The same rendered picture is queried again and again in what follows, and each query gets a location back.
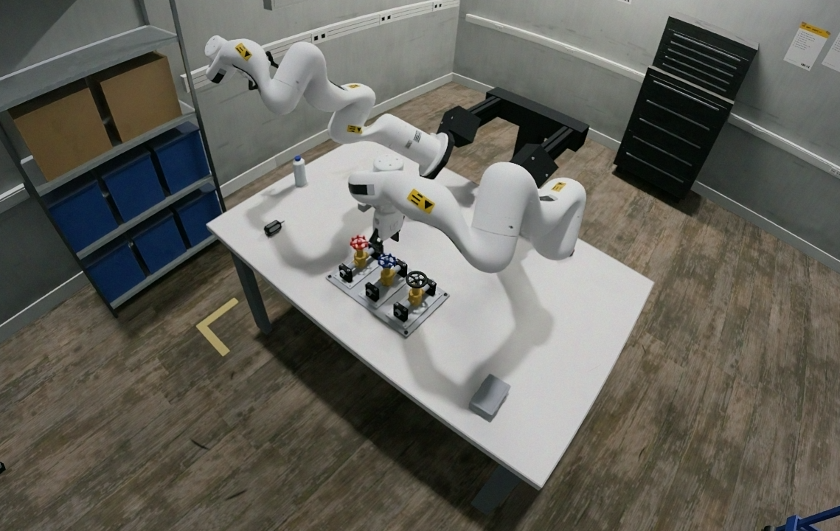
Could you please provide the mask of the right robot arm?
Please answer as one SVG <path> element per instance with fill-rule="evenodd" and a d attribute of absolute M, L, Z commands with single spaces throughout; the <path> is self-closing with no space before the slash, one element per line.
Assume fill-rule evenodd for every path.
<path fill-rule="evenodd" d="M 314 108 L 334 112 L 327 132 L 339 144 L 378 142 L 419 164 L 417 171 L 423 177 L 434 171 L 445 154 L 445 133 L 428 135 L 391 114 L 364 127 L 375 105 L 375 92 L 359 83 L 338 86 L 329 81 L 321 50 L 307 41 L 291 45 L 273 80 L 269 77 L 267 55 L 255 41 L 227 41 L 215 35 L 205 45 L 205 56 L 211 58 L 205 72 L 208 80 L 222 84 L 231 80 L 234 73 L 246 72 L 257 84 L 264 104 L 275 114 L 292 112 L 302 94 Z"/>

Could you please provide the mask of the white bottle with blue cap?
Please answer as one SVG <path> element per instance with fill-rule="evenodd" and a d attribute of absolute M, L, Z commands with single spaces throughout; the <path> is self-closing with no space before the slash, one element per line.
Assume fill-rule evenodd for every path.
<path fill-rule="evenodd" d="M 301 159 L 301 156 L 295 156 L 295 160 L 293 160 L 292 165 L 293 165 L 293 174 L 294 174 L 294 179 L 295 179 L 295 185 L 305 186 L 306 185 L 305 161 Z"/>

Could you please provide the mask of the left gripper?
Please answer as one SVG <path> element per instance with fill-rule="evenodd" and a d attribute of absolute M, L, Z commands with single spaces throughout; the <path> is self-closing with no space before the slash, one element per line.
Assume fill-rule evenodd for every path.
<path fill-rule="evenodd" d="M 385 214 L 385 212 L 379 212 L 379 209 L 375 208 L 375 215 L 373 215 L 372 221 L 373 233 L 370 236 L 369 242 L 370 244 L 375 244 L 375 251 L 377 253 L 383 254 L 383 242 L 385 240 L 391 238 L 396 242 L 399 241 L 399 231 L 403 226 L 403 219 L 405 219 L 405 215 L 400 211 Z M 381 239 L 380 242 L 377 241 L 377 238 Z"/>

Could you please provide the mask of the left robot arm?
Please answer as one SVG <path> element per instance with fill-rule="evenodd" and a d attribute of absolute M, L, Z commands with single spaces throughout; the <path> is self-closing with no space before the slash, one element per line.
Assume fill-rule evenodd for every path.
<path fill-rule="evenodd" d="M 399 209 L 413 221 L 436 226 L 473 268 L 490 274 L 508 267 L 519 235 L 528 237 L 546 259 L 570 257 L 587 199 L 574 179 L 552 179 L 538 189 L 523 166 L 499 162 L 488 166 L 482 176 L 468 226 L 452 192 L 439 182 L 403 171 L 403 160 L 394 154 L 377 156 L 372 170 L 353 172 L 348 189 L 362 212 L 373 207 L 392 214 Z"/>

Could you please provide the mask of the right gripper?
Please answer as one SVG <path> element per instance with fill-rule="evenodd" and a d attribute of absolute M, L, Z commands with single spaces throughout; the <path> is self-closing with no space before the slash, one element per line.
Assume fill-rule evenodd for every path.
<path fill-rule="evenodd" d="M 269 67 L 269 64 L 271 64 L 273 67 L 275 67 L 275 68 L 277 68 L 277 69 L 278 69 L 278 68 L 279 68 L 279 67 L 278 67 L 278 64 L 276 64 L 276 63 L 274 62 L 274 56 L 271 56 L 271 52 L 267 51 L 267 52 L 265 52 L 265 53 L 266 53 L 266 54 L 267 54 L 267 56 L 268 56 L 268 67 Z M 240 71 L 240 74 L 241 74 L 241 75 L 243 75 L 245 78 L 247 78 L 247 80 L 249 80 L 249 89 L 250 89 L 250 90 L 257 89 L 257 85 L 252 86 L 252 82 L 254 82 L 254 80 L 252 80 L 251 75 L 248 75 L 248 74 L 247 74 L 246 72 L 244 72 L 244 71 Z"/>

